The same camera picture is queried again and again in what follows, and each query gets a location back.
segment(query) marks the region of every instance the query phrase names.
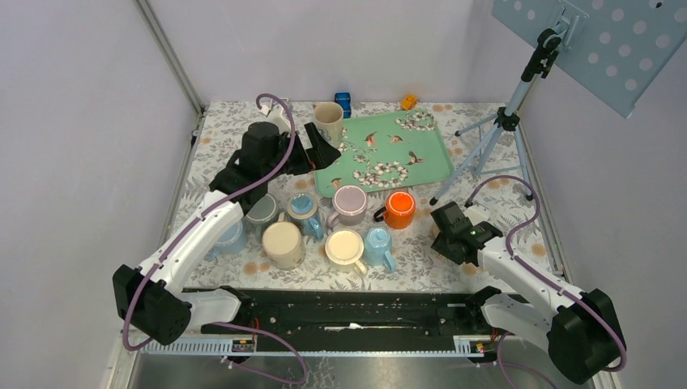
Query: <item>mug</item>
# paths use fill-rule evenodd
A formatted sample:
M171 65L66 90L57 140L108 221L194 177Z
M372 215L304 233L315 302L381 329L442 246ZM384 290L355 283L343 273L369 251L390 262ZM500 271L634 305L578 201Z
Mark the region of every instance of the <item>mug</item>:
M386 199L386 206L374 213L374 221L386 222L393 229L405 229L415 215L415 198L408 192L394 192Z
M367 267L361 261L365 244L357 232L340 229L332 233L326 239L324 249L334 269L355 271L361 276L367 275Z
M307 193L298 193L288 200L286 207L291 221L304 235L311 235L320 240L324 237L324 227L320 224L318 202Z
M206 258L215 259L220 254L238 254L245 249L248 244L248 235L245 233L244 227L243 220L231 225L217 240L212 250L207 253Z
M355 185L341 186L331 199L334 212L326 218L326 225L331 229L338 223L347 226L359 224L367 211L367 193Z
M303 262L305 243L301 231L294 223L285 221L285 214L279 221L267 227L262 235L262 248L279 269L290 269Z
M334 102L319 103L313 111L315 126L322 137L333 147L344 139L344 109Z
M253 226L253 229L258 234L258 241L262 239L262 235L265 233L267 227L275 223L278 218L279 205L275 197L269 193L258 200L250 211L248 211L248 214L245 215L245 220L249 225Z
M372 228L365 235L365 261L370 266L384 266L396 270L396 261L391 256L391 235L381 227Z

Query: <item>perforated panel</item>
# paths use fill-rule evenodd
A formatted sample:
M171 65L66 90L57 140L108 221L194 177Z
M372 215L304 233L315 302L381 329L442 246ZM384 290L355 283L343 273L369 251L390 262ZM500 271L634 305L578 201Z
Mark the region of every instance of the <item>perforated panel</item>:
M536 47L564 7L566 16L577 7L588 17L556 65L628 117L685 41L687 0L494 0L492 14Z

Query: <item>white wall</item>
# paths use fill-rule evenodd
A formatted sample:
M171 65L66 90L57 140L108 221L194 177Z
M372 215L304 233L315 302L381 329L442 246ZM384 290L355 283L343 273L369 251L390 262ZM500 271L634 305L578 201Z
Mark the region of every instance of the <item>white wall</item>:
M493 0L153 0L206 103L274 92L330 100L504 101L530 54Z
M685 385L685 68L682 45L628 120L560 69L522 111L568 270L615 304L623 389Z
M132 1L0 2L0 387L93 388L194 113Z

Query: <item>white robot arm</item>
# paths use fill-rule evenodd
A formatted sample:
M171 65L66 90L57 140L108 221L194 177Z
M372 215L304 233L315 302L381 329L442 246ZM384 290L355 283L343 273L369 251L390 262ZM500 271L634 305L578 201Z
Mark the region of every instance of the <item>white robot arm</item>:
M241 305L239 297L224 289L184 293L184 285L222 233L267 193L271 179L324 169L341 156L313 123L306 124L305 130L312 144L307 150L295 130L280 133L273 123L251 124L241 149L217 173L210 191L180 230L136 269L126 265L117 269L114 295L117 313L125 320L125 332L133 324L166 345L186 329L234 320Z
M200 260L222 233L243 217L241 206L230 201L203 215L210 206L226 197L226 194L218 190L207 192L179 231L140 264L141 273L147 273L151 267L159 263L164 250L178 238L181 239L162 267L153 273L151 281L154 283L163 281L167 291L179 300L188 301L191 304L191 320L187 329L199 329L203 324L213 322L231 322L241 305L236 296L223 289L200 293L182 292L186 281Z
M520 258L527 261L534 268L539 265L523 254ZM521 338L548 351L547 334L551 331L553 317L558 314L559 307L568 308L574 303L568 297L562 296L555 290L534 277L519 263L515 262L506 250L506 240L495 237L484 244L484 249L477 251L479 265L492 276L510 285L520 296L529 301L523 304L504 293L491 296L482 305L482 314L492 327L502 328L517 334ZM553 280L582 299L582 290L568 284L565 280L555 277L544 269L540 269L550 280Z
M466 215L472 213L470 208ZM473 223L474 218L466 215L454 202L433 211L440 233L432 248L456 263L482 266L528 301L524 304L488 286L466 303L475 327L501 328L520 336L547 352L553 364L578 384L621 356L625 343L605 293L586 293L523 253L511 254L501 231L487 221Z

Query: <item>white mug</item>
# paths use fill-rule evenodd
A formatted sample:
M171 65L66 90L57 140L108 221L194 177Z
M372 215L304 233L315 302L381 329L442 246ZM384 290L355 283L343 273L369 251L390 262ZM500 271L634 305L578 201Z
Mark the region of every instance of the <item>white mug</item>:
M362 263L365 244L357 232L340 229L332 233L326 239L324 249L334 269L355 271L361 276L367 275L367 267Z
M333 102L319 103L313 111L315 126L322 137L333 147L344 139L344 109Z
M279 221L267 227L262 235L262 248L279 269L290 269L300 265L305 258L305 243L301 231L294 223L284 221L285 214L279 214Z

